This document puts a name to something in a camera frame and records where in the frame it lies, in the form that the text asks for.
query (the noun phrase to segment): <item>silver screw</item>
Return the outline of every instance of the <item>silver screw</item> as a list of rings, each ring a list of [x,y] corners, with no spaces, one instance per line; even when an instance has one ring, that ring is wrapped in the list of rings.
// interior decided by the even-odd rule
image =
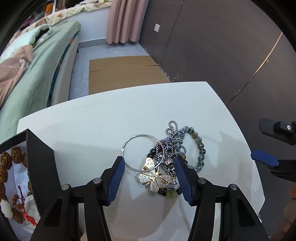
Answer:
[[[207,180],[204,179],[203,177],[199,178],[197,181],[198,181],[200,184],[205,184],[205,183],[207,182]]]
[[[67,190],[69,188],[69,184],[64,184],[63,186],[62,186],[62,190]]]
[[[102,179],[99,178],[99,177],[96,177],[95,179],[93,179],[93,182],[94,182],[95,184],[98,184],[98,183],[100,183],[101,181],[102,181]]]
[[[230,184],[230,188],[231,188],[232,190],[237,190],[237,189],[238,189],[238,186],[235,185],[235,184]]]

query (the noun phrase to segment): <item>brown cardboard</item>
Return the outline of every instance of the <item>brown cardboard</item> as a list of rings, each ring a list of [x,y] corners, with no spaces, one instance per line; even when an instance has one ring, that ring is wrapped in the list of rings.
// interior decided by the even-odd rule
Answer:
[[[89,94],[170,81],[150,56],[125,56],[91,60]]]

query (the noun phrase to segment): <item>white table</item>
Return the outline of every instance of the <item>white table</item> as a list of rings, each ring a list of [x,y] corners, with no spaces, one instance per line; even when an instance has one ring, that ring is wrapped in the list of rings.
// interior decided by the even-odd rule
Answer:
[[[129,137],[166,137],[170,120],[179,128],[194,127],[202,137],[207,153],[199,176],[216,185],[236,183],[258,213],[265,198],[255,162],[233,117],[206,82],[147,85],[82,97],[22,118],[17,131],[29,128],[50,146],[61,184],[74,187],[100,177],[121,155]],[[125,160],[142,168],[154,144],[145,138],[132,140]],[[196,144],[186,136],[184,146],[188,163],[195,166]],[[137,175],[126,168],[115,201],[104,209],[113,241],[187,240],[195,207],[182,195],[149,193],[136,182]],[[218,239],[219,215],[217,211],[213,240]]]

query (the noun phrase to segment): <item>green bed sheet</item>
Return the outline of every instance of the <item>green bed sheet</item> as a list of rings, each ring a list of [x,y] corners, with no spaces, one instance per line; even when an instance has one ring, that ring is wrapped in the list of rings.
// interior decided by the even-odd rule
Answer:
[[[0,143],[14,136],[21,118],[46,108],[58,62],[80,23],[52,27],[52,33],[33,48],[33,61],[0,109]]]

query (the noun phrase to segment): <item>wall outlet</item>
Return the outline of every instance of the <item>wall outlet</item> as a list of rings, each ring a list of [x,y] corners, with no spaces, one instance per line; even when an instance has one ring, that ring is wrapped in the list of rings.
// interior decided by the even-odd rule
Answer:
[[[159,31],[159,27],[160,27],[159,24],[155,24],[154,31],[155,31],[155,32],[158,32],[158,31]]]

